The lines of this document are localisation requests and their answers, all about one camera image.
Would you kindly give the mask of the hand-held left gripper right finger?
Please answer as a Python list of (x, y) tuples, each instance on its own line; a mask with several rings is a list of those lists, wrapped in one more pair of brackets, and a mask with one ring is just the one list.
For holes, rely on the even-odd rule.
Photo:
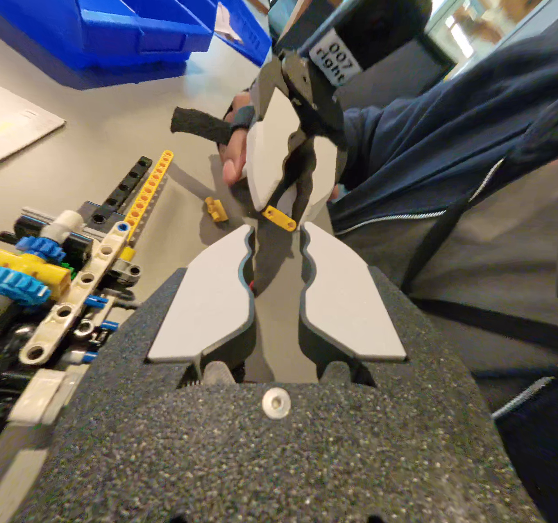
[(359, 361), (404, 361), (407, 353), (368, 264), (316, 224), (301, 227), (300, 321), (335, 352)]

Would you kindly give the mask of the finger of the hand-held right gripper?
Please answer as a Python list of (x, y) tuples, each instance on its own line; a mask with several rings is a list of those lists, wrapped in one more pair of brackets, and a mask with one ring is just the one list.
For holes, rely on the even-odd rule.
[(246, 176), (254, 208), (262, 212), (278, 189), (289, 156), (289, 138), (300, 119), (289, 98), (275, 88), (263, 119), (247, 135)]
[(297, 226), (313, 221), (322, 211), (347, 161), (346, 151), (324, 136), (305, 142), (301, 152), (301, 173), (296, 181)]

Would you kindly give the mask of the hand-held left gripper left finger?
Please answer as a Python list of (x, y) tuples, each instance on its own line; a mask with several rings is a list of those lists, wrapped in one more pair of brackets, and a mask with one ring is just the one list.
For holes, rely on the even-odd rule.
[(151, 363), (237, 364), (255, 346), (249, 282), (255, 229), (243, 224), (204, 249), (186, 268), (147, 354)]

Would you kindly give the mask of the short yellow lego beam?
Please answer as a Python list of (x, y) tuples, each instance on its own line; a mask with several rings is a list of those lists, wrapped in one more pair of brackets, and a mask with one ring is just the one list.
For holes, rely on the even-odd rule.
[(262, 215), (265, 219), (275, 224), (279, 228), (287, 232), (294, 232), (297, 228), (297, 222), (286, 215), (281, 210), (268, 205), (263, 211)]

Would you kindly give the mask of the small yellow lego brick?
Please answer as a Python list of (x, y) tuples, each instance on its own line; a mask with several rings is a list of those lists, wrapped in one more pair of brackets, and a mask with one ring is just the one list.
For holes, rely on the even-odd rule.
[(220, 224), (229, 220), (228, 214), (220, 199), (207, 197), (205, 199), (205, 205), (207, 213), (214, 223)]

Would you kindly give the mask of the lego technic vehicle model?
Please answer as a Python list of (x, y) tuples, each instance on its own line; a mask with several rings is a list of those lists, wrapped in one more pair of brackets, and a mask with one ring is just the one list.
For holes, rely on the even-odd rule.
[(141, 156), (101, 205), (25, 207), (1, 232), (1, 430), (52, 424), (119, 329), (113, 310), (141, 305), (135, 247), (173, 159)]

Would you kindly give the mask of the blue plastic parts bin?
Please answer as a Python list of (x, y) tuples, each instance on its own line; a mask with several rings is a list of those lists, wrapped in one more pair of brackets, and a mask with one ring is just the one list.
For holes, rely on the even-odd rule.
[(206, 52), (218, 0), (1, 0), (1, 41), (62, 85), (181, 77)]

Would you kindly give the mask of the lego instruction booklet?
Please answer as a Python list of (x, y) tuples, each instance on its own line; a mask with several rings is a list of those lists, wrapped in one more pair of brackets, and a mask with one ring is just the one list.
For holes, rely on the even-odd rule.
[(1, 161), (65, 124), (64, 119), (1, 87)]

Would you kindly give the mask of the person's right forearm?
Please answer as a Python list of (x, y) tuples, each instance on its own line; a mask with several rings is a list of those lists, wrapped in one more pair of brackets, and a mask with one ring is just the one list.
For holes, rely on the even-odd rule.
[(421, 96), (345, 112), (349, 191), (399, 192), (522, 135), (557, 101), (557, 23)]

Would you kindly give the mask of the person's right hand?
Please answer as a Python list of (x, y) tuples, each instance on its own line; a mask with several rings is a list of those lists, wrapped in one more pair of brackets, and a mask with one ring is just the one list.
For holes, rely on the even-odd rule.
[[(236, 113), (245, 106), (251, 105), (248, 91), (235, 95), (229, 110), (223, 118), (225, 122), (232, 122)], [(222, 164), (222, 178), (227, 186), (233, 186), (242, 177), (246, 164), (248, 130), (239, 128), (231, 135), (227, 145), (219, 146), (219, 156)]]

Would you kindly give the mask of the person's navy jacket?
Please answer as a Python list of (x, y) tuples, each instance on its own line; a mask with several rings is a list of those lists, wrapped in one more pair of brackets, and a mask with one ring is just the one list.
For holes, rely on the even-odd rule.
[[(415, 275), (429, 261), (440, 244), (452, 231), (463, 212), (507, 184), (544, 166), (527, 172), (526, 164), (512, 163), (510, 160), (499, 160), (482, 176), (472, 188), (466, 188), (459, 196), (450, 196), (449, 192), (413, 192), (412, 197), (420, 197), (413, 208), (409, 204), (402, 206), (382, 207), (362, 219), (341, 219), (341, 206), (348, 204), (348, 199), (334, 210), (334, 216), (347, 227), (361, 221), (379, 220), (383, 215), (441, 215), (442, 219), (428, 232), (420, 246), (416, 249), (412, 262), (408, 265), (406, 282), (411, 282)], [(401, 289), (408, 295), (408, 290)], [(425, 302), (408, 296), (424, 313), (435, 311)], [(513, 317), (476, 310), (471, 312), (461, 306), (451, 312), (447, 303), (434, 303), (442, 317), (462, 319), (464, 323), (492, 330), (493, 327), (503, 328), (509, 335), (519, 338), (522, 334), (537, 336), (539, 340), (548, 337), (549, 325), (522, 321), (519, 325), (509, 324)], [(523, 393), (502, 408), (491, 411), (496, 427), (506, 448), (508, 456), (515, 467), (521, 481), (549, 522), (557, 522), (557, 371), (544, 372), (546, 377), (537, 380), (526, 388)]]

